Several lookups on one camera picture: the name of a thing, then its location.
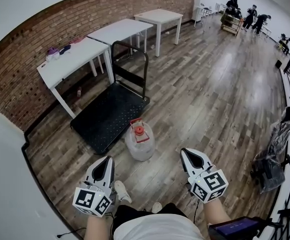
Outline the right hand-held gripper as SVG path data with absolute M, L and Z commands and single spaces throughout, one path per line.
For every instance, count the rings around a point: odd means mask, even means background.
M 206 154 L 192 148 L 182 148 L 180 158 L 184 171 L 188 174 L 190 192 L 204 204 L 221 197 L 229 183 L 221 169 L 205 170 L 199 175 L 196 170 L 204 170 L 211 166 Z

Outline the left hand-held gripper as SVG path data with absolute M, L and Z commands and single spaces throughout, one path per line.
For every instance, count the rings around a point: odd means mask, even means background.
M 111 156 L 104 156 L 89 166 L 86 181 L 75 189 L 72 205 L 83 214 L 102 218 L 111 212 L 116 193 L 110 187 L 114 181 L 115 162 Z M 105 184 L 98 187 L 91 183 Z

